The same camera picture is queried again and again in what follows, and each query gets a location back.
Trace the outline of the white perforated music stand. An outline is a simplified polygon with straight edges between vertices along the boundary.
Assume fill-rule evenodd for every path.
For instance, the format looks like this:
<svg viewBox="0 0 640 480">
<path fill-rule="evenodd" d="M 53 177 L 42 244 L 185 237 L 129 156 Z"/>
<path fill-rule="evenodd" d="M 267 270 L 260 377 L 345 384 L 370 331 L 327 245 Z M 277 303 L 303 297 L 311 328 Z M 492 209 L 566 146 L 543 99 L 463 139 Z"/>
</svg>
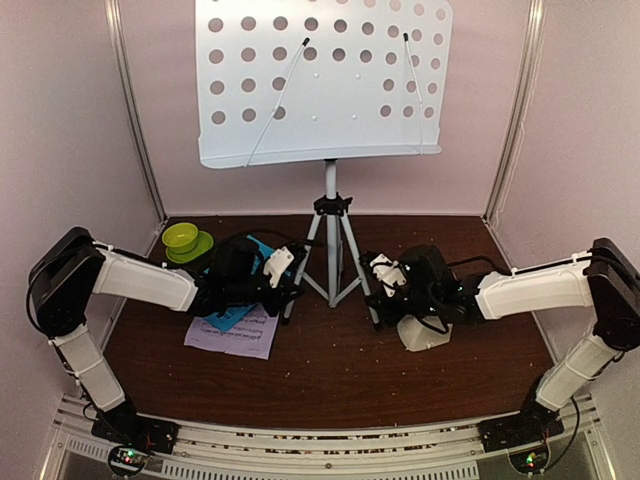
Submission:
<svg viewBox="0 0 640 480">
<path fill-rule="evenodd" d="M 336 306 L 342 251 L 354 248 L 337 164 L 441 150 L 453 11 L 447 1 L 198 1 L 195 61 L 202 166 L 235 169 L 320 160 Z"/>
</svg>

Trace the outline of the blue sheet music page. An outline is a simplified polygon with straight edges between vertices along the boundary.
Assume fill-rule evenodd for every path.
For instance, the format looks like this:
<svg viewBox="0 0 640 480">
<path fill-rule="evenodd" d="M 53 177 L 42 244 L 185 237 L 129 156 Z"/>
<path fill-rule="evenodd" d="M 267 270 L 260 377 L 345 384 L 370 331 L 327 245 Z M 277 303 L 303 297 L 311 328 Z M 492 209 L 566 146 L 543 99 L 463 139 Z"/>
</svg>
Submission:
<svg viewBox="0 0 640 480">
<path fill-rule="evenodd" d="M 244 240 L 245 243 L 250 247 L 255 247 L 258 249 L 258 253 L 254 256 L 251 272 L 256 273 L 258 271 L 262 271 L 263 268 L 260 266 L 260 262 L 262 260 L 267 260 L 269 256 L 274 252 L 274 249 L 251 235 L 246 235 L 244 237 Z M 256 303 L 252 303 L 228 307 L 223 312 L 216 312 L 212 315 L 203 317 L 202 320 L 221 332 L 228 332 L 247 314 L 249 314 L 256 306 Z"/>
</svg>

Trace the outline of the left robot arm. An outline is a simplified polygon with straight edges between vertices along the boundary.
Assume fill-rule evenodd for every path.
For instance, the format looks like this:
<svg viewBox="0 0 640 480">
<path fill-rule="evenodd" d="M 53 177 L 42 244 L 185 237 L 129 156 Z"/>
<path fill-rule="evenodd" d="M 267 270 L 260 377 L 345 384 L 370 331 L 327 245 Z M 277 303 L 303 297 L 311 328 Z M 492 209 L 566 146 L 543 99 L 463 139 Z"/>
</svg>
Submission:
<svg viewBox="0 0 640 480">
<path fill-rule="evenodd" d="M 127 394 L 105 359 L 98 309 L 138 301 L 192 317 L 260 305 L 272 316 L 303 291 L 294 272 L 306 255 L 303 240 L 287 238 L 270 255 L 236 234 L 205 255 L 201 268 L 174 266 L 100 242 L 80 226 L 68 230 L 32 268 L 27 315 L 56 349 L 93 405 L 106 413 L 106 429 L 123 444 L 137 442 L 144 424 L 124 405 Z"/>
</svg>

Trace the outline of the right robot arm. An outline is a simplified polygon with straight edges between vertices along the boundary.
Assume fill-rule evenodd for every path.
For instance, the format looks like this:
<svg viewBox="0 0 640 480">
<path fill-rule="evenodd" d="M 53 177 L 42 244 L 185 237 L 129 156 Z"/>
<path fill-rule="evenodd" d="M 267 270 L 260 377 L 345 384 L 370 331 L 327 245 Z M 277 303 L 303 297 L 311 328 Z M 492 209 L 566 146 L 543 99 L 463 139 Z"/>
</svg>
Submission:
<svg viewBox="0 0 640 480">
<path fill-rule="evenodd" d="M 567 259 L 524 269 L 455 276 L 433 245 L 391 260 L 366 252 L 360 264 L 381 286 L 366 302 L 405 348 L 419 352 L 449 342 L 455 325 L 565 307 L 591 307 L 596 320 L 562 361 L 533 386 L 513 417 L 513 433 L 530 442 L 587 382 L 639 346 L 639 273 L 607 238 Z"/>
</svg>

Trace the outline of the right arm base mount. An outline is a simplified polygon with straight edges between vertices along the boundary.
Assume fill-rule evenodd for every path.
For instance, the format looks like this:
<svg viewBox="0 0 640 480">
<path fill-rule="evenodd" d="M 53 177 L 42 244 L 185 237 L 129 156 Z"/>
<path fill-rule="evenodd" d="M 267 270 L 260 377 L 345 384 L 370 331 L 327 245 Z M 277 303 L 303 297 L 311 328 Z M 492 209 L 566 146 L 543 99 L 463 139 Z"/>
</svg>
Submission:
<svg viewBox="0 0 640 480">
<path fill-rule="evenodd" d="M 543 472 L 551 461 L 549 440 L 564 431 L 559 420 L 542 425 L 534 420 L 523 420 L 520 414 L 478 424 L 484 452 L 506 452 L 511 466 L 526 475 Z"/>
</svg>

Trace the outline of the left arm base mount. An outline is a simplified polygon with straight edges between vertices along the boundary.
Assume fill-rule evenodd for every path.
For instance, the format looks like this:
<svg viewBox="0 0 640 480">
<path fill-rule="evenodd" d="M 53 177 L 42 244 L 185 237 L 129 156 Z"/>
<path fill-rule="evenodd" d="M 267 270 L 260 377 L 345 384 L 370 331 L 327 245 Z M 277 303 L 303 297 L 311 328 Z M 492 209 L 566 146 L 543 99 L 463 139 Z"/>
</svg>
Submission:
<svg viewBox="0 0 640 480">
<path fill-rule="evenodd" d="M 98 417 L 91 428 L 94 437 L 113 443 L 107 453 L 107 466 L 122 478 L 140 474 L 157 454 L 171 454 L 178 432 L 175 422 L 140 416 L 124 426 Z"/>
</svg>

